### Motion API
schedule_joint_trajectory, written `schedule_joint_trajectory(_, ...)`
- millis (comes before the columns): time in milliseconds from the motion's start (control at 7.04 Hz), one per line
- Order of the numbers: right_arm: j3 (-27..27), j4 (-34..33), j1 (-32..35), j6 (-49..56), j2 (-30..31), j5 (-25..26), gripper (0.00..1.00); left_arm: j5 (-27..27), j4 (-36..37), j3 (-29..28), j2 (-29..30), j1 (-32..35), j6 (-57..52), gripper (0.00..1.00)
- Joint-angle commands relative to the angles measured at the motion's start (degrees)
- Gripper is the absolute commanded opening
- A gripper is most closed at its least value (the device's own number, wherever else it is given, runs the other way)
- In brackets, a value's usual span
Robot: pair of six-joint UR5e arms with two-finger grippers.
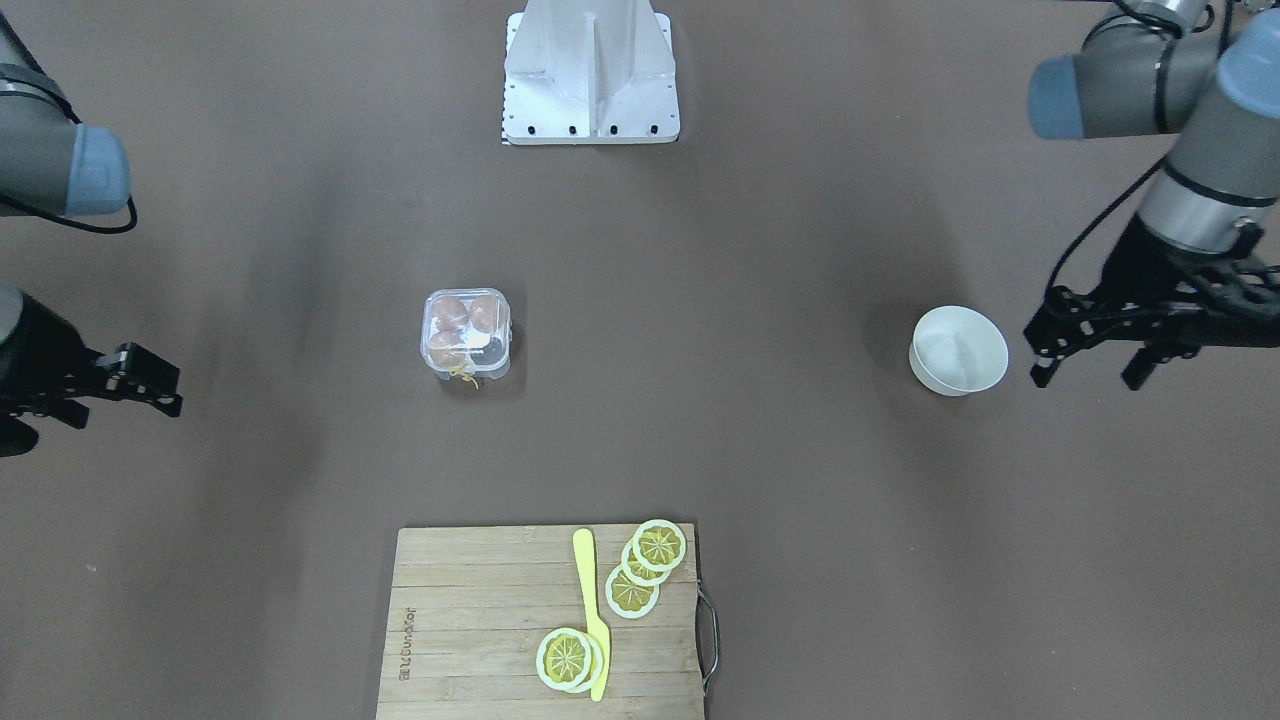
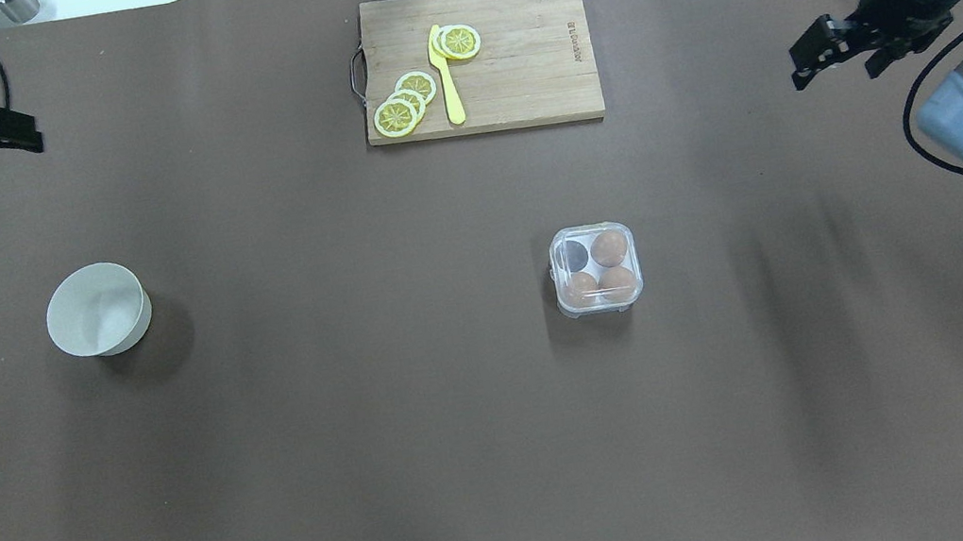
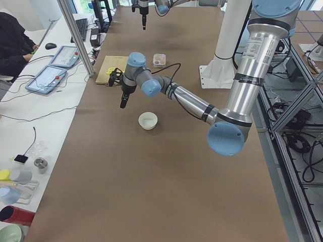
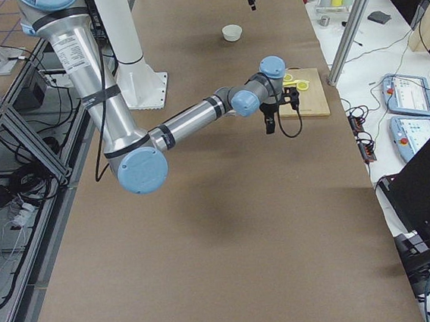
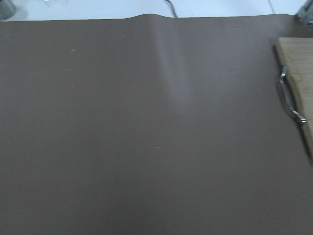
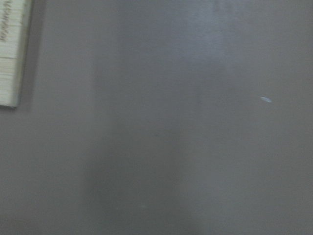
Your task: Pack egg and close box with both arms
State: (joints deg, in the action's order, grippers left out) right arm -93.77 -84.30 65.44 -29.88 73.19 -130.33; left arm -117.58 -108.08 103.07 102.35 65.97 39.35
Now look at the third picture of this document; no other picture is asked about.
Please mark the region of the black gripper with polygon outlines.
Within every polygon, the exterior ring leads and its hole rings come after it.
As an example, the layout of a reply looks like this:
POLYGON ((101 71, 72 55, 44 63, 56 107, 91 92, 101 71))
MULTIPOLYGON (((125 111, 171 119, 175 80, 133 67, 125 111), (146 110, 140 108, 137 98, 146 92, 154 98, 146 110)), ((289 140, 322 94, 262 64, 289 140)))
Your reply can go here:
POLYGON ((129 95, 134 93, 137 87, 137 83, 134 80, 131 80, 127 77, 123 77, 121 80, 122 85, 122 97, 120 108, 125 108, 129 99, 129 95))
POLYGON ((146 30, 146 20, 149 13, 149 0, 139 0, 139 12, 142 15, 142 28, 146 30))

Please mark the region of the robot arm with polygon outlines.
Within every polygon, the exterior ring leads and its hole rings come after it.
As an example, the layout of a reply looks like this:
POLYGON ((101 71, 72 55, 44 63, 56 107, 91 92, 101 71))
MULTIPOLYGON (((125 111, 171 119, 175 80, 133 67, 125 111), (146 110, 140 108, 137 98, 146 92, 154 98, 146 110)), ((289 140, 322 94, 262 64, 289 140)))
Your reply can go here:
POLYGON ((155 0, 155 1, 149 1, 149 0, 137 0, 132 1, 131 10, 134 13, 136 9, 139 10, 139 13, 142 17, 142 28, 143 30, 146 30, 146 21, 147 21, 147 15, 149 14, 149 4, 154 3, 155 11, 158 16, 163 17, 165 16, 169 10, 177 5, 187 3, 190 0, 155 0))
POLYGON ((222 109, 199 98, 173 81, 154 75, 146 57, 129 55, 121 76, 124 108, 137 87, 149 97, 160 93, 178 102, 190 115, 210 124, 208 144, 220 155, 239 153, 252 125, 251 110, 263 87, 281 39, 295 31, 300 1, 228 1, 213 60, 200 68, 207 88, 230 90, 222 109))

